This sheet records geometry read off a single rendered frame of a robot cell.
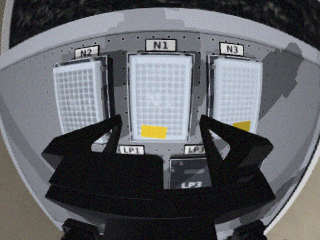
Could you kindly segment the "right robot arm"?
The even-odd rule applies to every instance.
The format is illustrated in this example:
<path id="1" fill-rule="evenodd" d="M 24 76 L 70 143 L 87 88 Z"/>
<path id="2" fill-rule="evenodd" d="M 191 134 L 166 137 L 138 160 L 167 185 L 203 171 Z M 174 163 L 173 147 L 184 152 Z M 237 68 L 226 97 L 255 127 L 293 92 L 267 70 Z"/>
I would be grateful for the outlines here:
<path id="1" fill-rule="evenodd" d="M 266 226 L 261 223 L 253 228 L 240 232 L 236 240 L 267 240 L 267 237 L 264 236 L 265 227 Z"/>

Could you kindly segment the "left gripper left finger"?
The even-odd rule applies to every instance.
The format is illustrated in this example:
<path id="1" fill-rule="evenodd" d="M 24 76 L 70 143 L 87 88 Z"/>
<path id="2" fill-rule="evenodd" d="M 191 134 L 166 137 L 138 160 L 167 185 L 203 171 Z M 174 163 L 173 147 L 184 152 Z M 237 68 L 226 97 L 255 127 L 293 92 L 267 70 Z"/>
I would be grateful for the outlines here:
<path id="1" fill-rule="evenodd" d="M 68 149 L 92 151 L 92 144 L 109 132 L 112 133 L 102 152 L 116 153 L 122 129 L 121 115 L 55 137 L 48 145 L 67 147 Z"/>

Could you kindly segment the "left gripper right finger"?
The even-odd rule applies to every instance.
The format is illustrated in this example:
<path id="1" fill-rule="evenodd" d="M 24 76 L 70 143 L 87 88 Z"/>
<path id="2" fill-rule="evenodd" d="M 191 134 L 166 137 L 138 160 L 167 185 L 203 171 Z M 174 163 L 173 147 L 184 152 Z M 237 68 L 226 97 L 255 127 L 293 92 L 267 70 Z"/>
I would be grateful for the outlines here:
<path id="1" fill-rule="evenodd" d="M 203 114 L 199 126 L 212 186 L 224 185 L 239 169 L 259 166 L 274 148 L 267 138 Z M 213 142 L 209 129 L 230 146 L 224 161 Z"/>

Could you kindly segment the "grey perforated work table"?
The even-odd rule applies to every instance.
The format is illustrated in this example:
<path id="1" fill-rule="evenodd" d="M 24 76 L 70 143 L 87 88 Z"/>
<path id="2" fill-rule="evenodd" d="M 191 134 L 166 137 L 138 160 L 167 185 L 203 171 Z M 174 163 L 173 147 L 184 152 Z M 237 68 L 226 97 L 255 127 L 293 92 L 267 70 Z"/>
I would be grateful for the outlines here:
<path id="1" fill-rule="evenodd" d="M 195 54 L 190 141 L 130 142 L 127 106 L 127 53 L 145 52 L 145 39 L 176 39 L 176 53 Z M 276 199 L 244 216 L 215 225 L 216 232 L 261 220 L 274 212 L 292 185 L 308 152 L 320 113 L 320 65 L 286 50 L 225 34 L 191 30 L 138 30 L 99 35 L 49 48 L 0 70 L 0 115 L 16 161 L 31 189 L 51 217 L 101 224 L 46 199 L 55 169 L 41 153 L 62 135 L 54 90 L 54 64 L 75 60 L 75 49 L 99 45 L 99 56 L 113 59 L 115 115 L 122 129 L 119 145 L 144 145 L 145 154 L 163 159 L 164 189 L 169 185 L 170 157 L 183 155 L 184 145 L 203 144 L 199 122 L 206 115 L 206 56 L 220 55 L 219 42 L 244 45 L 244 57 L 263 63 L 262 93 L 256 135 L 274 146 L 261 172 Z"/>

